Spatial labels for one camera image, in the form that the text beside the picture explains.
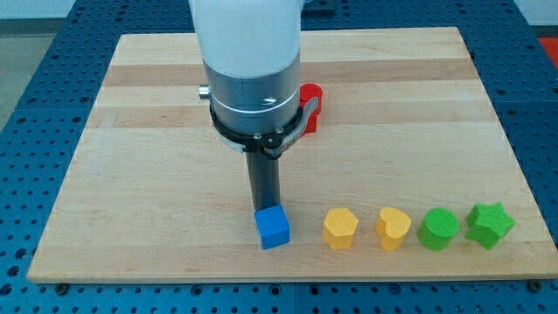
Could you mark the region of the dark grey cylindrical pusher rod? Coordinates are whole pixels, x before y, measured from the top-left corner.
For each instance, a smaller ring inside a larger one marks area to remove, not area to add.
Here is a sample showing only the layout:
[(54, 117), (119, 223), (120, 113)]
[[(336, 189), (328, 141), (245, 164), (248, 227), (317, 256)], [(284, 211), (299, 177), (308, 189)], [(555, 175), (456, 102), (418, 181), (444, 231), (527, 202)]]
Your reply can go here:
[(246, 153), (248, 177), (255, 211), (281, 203), (278, 160), (264, 154)]

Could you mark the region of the black clamp ring with lever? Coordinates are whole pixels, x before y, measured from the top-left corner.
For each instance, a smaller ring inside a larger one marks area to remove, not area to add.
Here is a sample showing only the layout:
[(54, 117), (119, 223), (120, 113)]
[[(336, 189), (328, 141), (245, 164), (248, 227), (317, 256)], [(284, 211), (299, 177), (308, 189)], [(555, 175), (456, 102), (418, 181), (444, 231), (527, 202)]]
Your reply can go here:
[(310, 118), (319, 108), (319, 98), (311, 98), (304, 107), (299, 106), (294, 118), (272, 133), (238, 133), (218, 120), (210, 105), (210, 116), (221, 141), (238, 153), (260, 153), (269, 159), (278, 159), (304, 134)]

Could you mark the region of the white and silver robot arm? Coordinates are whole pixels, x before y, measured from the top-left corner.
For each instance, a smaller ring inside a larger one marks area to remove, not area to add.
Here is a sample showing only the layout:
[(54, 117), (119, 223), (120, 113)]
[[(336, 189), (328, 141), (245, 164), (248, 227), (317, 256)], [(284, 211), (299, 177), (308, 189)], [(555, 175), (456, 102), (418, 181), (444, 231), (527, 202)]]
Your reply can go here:
[(318, 108), (300, 105), (300, 0), (189, 0), (210, 115), (246, 155), (254, 208), (280, 204), (278, 160)]

